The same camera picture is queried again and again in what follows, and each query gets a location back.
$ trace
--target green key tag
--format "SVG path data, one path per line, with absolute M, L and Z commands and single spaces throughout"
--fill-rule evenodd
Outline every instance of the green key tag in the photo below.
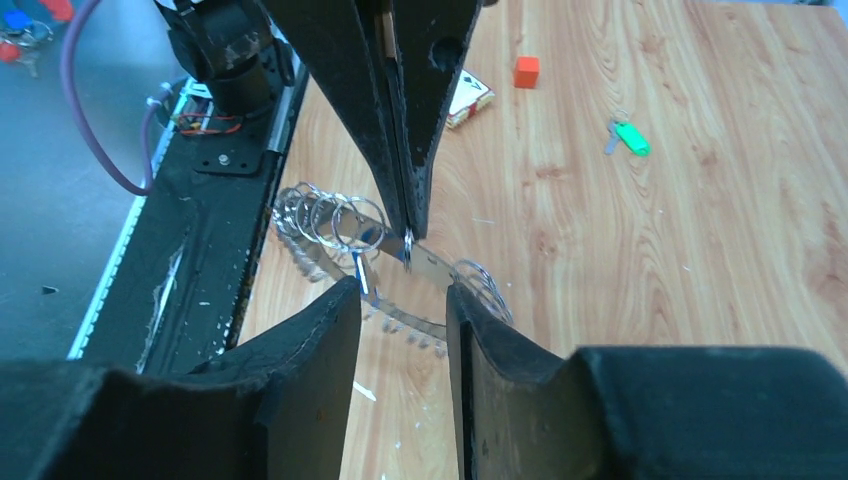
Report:
M 634 154 L 647 157 L 651 153 L 651 145 L 633 125 L 626 122 L 618 123 L 615 127 L 615 133 Z

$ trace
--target gray floor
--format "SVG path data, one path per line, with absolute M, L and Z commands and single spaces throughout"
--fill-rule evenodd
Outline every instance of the gray floor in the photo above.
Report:
M 0 0 L 0 9 L 10 3 Z M 17 3 L 39 9 L 37 0 Z M 64 358 L 132 202 L 71 123 L 58 75 L 61 38 L 44 49 L 38 79 L 0 63 L 0 359 Z M 76 65 L 104 148 L 140 178 L 145 99 L 178 72 L 152 1 L 103 2 Z M 59 291 L 42 295 L 43 285 Z

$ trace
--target hole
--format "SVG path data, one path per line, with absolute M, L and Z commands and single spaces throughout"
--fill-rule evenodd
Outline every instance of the hole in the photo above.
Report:
M 430 63 L 442 72 L 452 72 L 462 57 L 462 43 L 453 37 L 443 37 L 430 47 Z

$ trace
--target wooden surface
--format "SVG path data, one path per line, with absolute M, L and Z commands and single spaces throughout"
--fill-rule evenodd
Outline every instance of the wooden surface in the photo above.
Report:
M 445 133 L 430 233 L 498 280 L 517 328 L 579 344 L 788 344 L 848 371 L 848 35 L 830 9 L 683 0 L 502 0 L 466 67 L 495 102 Z M 535 90 L 511 87 L 541 58 Z M 603 155 L 616 108 L 651 141 Z M 283 178 L 378 199 L 311 85 Z M 407 305 L 444 297 L 377 262 Z M 247 340 L 314 299 L 269 236 Z M 456 478 L 447 360 L 363 323 L 345 479 Z

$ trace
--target green keychain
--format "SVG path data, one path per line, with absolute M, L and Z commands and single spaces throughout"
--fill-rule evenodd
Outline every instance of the green keychain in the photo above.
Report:
M 613 114 L 608 129 L 610 132 L 610 142 L 607 144 L 607 149 L 605 150 L 607 155 L 612 154 L 619 140 L 624 142 L 631 152 L 640 157 L 647 157 L 651 153 L 651 145 L 639 133 L 639 130 L 628 121 L 627 112 L 624 110 L 617 110 Z

